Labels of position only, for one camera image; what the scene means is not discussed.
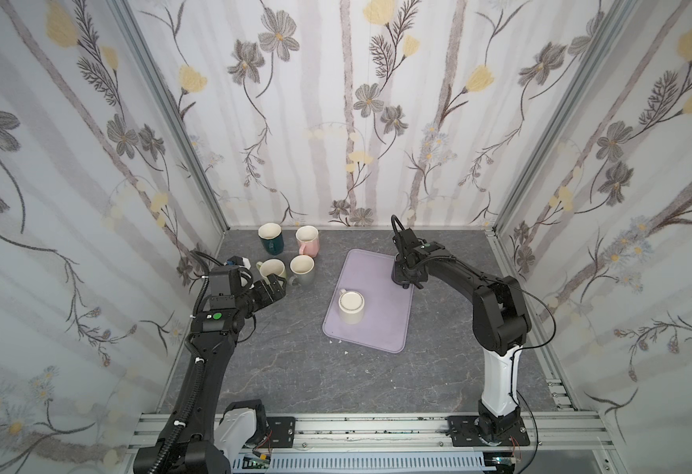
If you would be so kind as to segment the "light green mug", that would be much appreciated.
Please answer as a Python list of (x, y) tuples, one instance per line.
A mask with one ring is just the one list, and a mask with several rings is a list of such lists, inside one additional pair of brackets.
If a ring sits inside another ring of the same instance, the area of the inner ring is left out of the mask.
[(256, 263), (256, 268), (265, 282), (268, 282), (270, 276), (288, 280), (286, 264), (279, 259), (268, 259)]

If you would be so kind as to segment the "grey mug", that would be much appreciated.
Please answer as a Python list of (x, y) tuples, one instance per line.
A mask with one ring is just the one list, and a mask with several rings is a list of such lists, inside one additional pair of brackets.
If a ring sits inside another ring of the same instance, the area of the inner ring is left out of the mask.
[(290, 269), (292, 276), (289, 278), (289, 284), (293, 286), (309, 286), (315, 280), (314, 258), (308, 255), (294, 257), (290, 262)]

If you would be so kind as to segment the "dark teal mug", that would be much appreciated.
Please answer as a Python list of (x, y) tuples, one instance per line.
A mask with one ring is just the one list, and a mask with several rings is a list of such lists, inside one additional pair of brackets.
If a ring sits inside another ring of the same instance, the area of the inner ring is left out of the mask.
[(269, 255), (280, 255), (285, 250), (282, 227), (278, 223), (269, 222), (261, 225), (258, 228), (258, 237), (265, 252)]

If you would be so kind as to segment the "pink mug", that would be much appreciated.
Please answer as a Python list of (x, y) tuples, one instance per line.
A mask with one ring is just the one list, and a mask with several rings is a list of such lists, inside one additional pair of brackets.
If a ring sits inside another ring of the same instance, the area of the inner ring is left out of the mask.
[(299, 227), (296, 231), (298, 254), (316, 258), (320, 251), (319, 231), (311, 225)]

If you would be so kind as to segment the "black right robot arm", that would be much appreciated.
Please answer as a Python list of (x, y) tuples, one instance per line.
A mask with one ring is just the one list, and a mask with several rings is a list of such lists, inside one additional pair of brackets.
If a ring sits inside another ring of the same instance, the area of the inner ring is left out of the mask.
[(521, 284), (512, 276), (497, 278), (472, 267), (444, 245), (418, 237), (396, 216), (391, 227), (397, 250), (391, 272), (395, 284), (420, 290), (434, 277), (473, 306), (473, 336), (484, 349), (476, 431), (482, 442), (495, 446), (519, 432), (523, 422), (517, 397), (519, 359), (533, 324)]

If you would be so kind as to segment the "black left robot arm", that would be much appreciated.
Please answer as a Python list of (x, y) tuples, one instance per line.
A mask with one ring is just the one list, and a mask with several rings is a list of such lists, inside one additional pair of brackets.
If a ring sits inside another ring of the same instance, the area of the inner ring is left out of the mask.
[(215, 419), (221, 385), (240, 333), (255, 313), (282, 300), (284, 276), (253, 280), (239, 265), (221, 265), (202, 276), (202, 287), (191, 313), (185, 350), (193, 357), (180, 393), (153, 446), (140, 448), (135, 473), (229, 473), (237, 457), (235, 446), (264, 440), (266, 415), (260, 401), (235, 405), (252, 417), (248, 429), (238, 428), (233, 443), (221, 448), (215, 439)]

